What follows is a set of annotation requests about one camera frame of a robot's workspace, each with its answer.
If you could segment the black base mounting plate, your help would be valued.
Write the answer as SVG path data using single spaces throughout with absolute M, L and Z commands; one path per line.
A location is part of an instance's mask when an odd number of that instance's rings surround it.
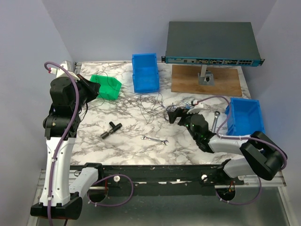
M 228 188 L 230 184 L 243 185 L 238 178 L 229 178 L 214 165 L 102 165 L 89 163 L 99 169 L 100 178 L 118 174 L 120 181 L 112 178 L 98 182 L 89 192 L 109 197 L 215 195 L 215 187 Z

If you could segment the blue bin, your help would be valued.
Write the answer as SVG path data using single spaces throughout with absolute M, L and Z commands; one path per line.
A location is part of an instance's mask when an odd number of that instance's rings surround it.
M 255 131 L 265 133 L 259 100 L 231 97 L 225 114 L 229 115 L 228 136 L 251 135 Z
M 133 85 L 138 94 L 159 92 L 159 73 L 156 53 L 133 54 Z

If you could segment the brown wooden board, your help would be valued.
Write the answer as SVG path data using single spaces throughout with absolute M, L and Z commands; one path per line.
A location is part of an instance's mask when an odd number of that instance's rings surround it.
M 172 65 L 171 91 L 242 97 L 238 70 L 235 67 Z

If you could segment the small open-end wrench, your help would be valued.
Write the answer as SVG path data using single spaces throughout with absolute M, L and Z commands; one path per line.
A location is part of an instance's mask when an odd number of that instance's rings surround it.
M 149 141 L 153 141 L 153 142 L 157 142 L 157 143 L 161 143 L 164 145 L 168 145 L 169 141 L 168 140 L 160 140 L 160 139 L 156 139 L 156 138 L 151 138 L 151 137 L 147 137 L 145 135 L 143 135 L 141 137 L 142 140 L 149 140 Z

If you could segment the green plastic bin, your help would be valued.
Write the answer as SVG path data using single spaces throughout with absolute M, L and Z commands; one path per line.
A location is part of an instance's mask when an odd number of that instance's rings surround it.
M 97 98 L 102 98 L 105 100 L 118 99 L 122 83 L 116 78 L 93 74 L 90 78 L 90 81 L 99 83 L 101 85 Z

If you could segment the aluminium frame rail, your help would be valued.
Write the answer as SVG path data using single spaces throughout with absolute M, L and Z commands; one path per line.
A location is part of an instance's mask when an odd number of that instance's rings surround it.
M 69 184 L 71 185 L 75 179 L 81 174 L 81 170 L 75 170 L 72 169 L 70 170 L 69 173 Z M 41 171 L 40 177 L 38 180 L 38 189 L 43 190 L 44 182 L 46 178 L 46 173 L 44 170 Z M 258 178 L 254 175 L 249 175 L 249 176 L 239 176 L 238 178 L 232 178 L 231 181 L 234 183 L 235 186 L 242 187 L 242 186 L 248 186 L 248 187 L 256 187 L 258 184 Z M 161 185 L 167 185 L 167 184 L 188 184 L 192 182 L 192 180 L 186 180 L 186 179 L 157 179 L 154 181 L 155 184 L 161 184 Z M 276 176 L 271 180 L 267 181 L 264 179 L 261 179 L 261 185 L 262 187 L 284 187 L 286 186 L 286 182 L 284 180 L 283 174 L 277 173 Z

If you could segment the teal network switch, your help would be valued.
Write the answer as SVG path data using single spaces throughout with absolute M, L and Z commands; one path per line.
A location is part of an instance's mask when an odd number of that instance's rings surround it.
M 166 64 L 261 66 L 250 22 L 169 22 Z

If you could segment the black T-shaped tool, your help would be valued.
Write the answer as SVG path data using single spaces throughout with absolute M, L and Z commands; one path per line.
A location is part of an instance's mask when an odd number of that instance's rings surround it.
M 108 136 L 112 135 L 113 133 L 115 133 L 117 130 L 119 130 L 122 127 L 121 123 L 118 123 L 117 125 L 115 125 L 112 121 L 109 122 L 109 125 L 110 125 L 111 129 L 108 130 L 108 131 L 106 131 L 106 132 L 104 132 L 101 135 L 102 139 L 106 139 Z

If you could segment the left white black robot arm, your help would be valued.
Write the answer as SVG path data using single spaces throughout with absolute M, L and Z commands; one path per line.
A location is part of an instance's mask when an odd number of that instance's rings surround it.
M 77 81 L 69 77 L 51 81 L 52 105 L 43 121 L 47 169 L 42 195 L 39 202 L 31 207 L 31 216 L 76 220 L 90 186 L 99 186 L 104 182 L 101 164 L 98 163 L 85 164 L 75 181 L 69 182 L 71 154 L 81 122 L 79 112 L 84 105 L 97 98 L 100 87 L 99 83 L 82 76 Z

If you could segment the ratcheting combination wrench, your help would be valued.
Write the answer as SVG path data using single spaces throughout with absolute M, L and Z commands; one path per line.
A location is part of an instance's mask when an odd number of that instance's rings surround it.
M 217 122 L 218 122 L 218 118 L 219 118 L 220 114 L 221 113 L 219 111 L 215 111 L 214 112 L 214 121 L 213 121 L 212 128 L 211 128 L 211 132 L 212 133 L 215 133 Z

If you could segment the grey metal switch stand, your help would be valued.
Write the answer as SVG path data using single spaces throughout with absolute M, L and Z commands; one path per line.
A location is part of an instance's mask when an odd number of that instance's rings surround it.
M 207 70 L 207 65 L 202 65 L 198 73 L 198 83 L 204 86 L 214 86 L 214 75 Z

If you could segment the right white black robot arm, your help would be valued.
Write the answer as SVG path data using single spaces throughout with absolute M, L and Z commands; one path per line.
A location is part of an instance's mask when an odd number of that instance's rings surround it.
M 247 175 L 271 181 L 287 165 L 286 153 L 263 132 L 255 131 L 247 136 L 219 135 L 209 130 L 203 115 L 181 108 L 168 112 L 168 118 L 171 124 L 179 118 L 178 125 L 188 130 L 201 151 L 241 155 L 240 159 L 225 160 L 217 168 L 217 181 L 223 185 Z

